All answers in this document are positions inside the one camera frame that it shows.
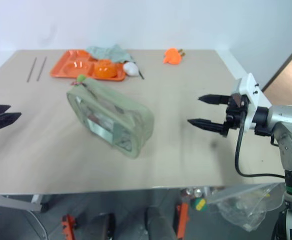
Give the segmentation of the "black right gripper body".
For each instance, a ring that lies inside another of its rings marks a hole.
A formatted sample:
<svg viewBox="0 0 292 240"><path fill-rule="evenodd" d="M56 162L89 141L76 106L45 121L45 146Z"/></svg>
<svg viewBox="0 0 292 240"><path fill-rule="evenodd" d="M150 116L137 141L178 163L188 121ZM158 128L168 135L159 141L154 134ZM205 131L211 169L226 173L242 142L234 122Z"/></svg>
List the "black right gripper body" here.
<svg viewBox="0 0 292 240"><path fill-rule="evenodd" d="M242 114L244 114L244 120L248 112L249 99L247 95L240 95L234 93L230 96L228 101L228 107L226 109L226 122L231 129L240 128L240 121Z"/></svg>

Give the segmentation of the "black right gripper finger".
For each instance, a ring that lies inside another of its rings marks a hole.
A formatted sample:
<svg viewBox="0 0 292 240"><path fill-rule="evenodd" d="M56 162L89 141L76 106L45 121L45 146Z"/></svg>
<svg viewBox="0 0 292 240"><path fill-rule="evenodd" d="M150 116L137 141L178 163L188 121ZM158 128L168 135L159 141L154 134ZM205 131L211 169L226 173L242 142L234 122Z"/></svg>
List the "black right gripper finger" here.
<svg viewBox="0 0 292 240"><path fill-rule="evenodd" d="M202 130L218 133L223 137L227 137L228 135L229 127L226 124L214 123L210 120L201 118L188 119L187 121L191 125Z"/></svg>
<svg viewBox="0 0 292 240"><path fill-rule="evenodd" d="M212 105L228 105L230 96L229 95L218 95L218 94L207 94L200 96L199 101L205 102Z"/></svg>

